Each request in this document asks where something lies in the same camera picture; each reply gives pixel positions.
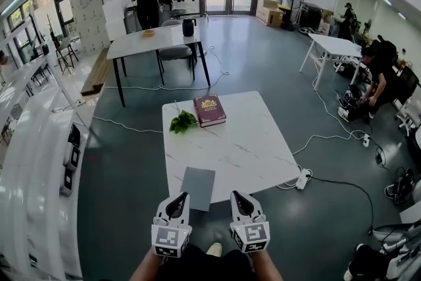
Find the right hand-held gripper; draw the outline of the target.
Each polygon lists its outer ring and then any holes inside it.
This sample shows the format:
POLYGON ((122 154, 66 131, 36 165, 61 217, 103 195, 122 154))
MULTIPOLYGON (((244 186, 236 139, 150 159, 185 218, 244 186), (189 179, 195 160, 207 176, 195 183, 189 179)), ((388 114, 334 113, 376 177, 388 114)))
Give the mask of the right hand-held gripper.
POLYGON ((233 220, 230 229, 239 250, 242 253, 266 250, 270 228, 259 201, 247 193, 233 191, 230 203, 233 220))

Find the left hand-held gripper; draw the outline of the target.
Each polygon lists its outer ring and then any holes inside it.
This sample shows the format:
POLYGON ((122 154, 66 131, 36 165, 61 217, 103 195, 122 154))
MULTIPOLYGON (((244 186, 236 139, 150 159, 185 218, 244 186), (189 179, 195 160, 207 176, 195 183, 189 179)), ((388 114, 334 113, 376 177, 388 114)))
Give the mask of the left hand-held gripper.
POLYGON ((157 217, 151 225, 151 245, 155 255, 180 258, 184 252, 192 227, 189 225, 190 196, 180 192, 162 201, 157 217))

